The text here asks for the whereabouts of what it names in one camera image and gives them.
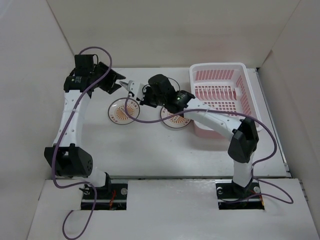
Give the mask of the orange sunburst plate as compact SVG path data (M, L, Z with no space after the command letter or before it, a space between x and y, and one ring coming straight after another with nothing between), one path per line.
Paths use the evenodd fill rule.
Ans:
M172 130L183 129L191 123L190 119L184 118L180 115L173 116L173 114L168 112L164 107L161 108L159 116L160 119L162 119L162 123Z
M139 104L134 99L129 99L126 103L126 98L119 98L113 101L107 111L108 118L117 125L128 125L134 120L131 119L128 114L133 118L138 118L141 109Z

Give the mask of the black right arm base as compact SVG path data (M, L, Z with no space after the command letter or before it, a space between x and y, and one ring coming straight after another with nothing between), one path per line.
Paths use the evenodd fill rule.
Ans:
M219 210L264 210L258 182L254 181L243 190L237 189L232 182L215 184Z

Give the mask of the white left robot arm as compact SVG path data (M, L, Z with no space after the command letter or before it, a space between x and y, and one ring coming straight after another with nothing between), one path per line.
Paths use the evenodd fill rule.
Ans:
M95 54L76 54L75 67L66 77L64 105L58 133L44 157L55 177L76 178L92 184L102 199L111 195L110 176L93 166L92 156L82 148L82 130L86 110L95 89L113 94L121 88L117 80L125 77L99 61Z

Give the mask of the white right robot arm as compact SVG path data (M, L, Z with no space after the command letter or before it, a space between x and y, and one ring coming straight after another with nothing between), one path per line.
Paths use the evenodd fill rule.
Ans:
M237 197L249 192L253 180L253 156L259 141L256 125L251 118L239 119L227 113L211 113L211 107L192 93L175 90L163 74L151 77L147 86L141 84L137 93L141 104L163 106L172 114L186 111L182 114L184 118L198 122L229 140L227 153L233 160L231 191Z

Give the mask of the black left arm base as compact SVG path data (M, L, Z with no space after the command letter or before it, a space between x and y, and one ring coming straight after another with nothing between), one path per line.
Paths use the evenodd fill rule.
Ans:
M79 188L82 191L81 210L91 210L94 204L94 190L87 184ZM128 181L112 180L111 189L97 187L95 210L125 211L127 209Z

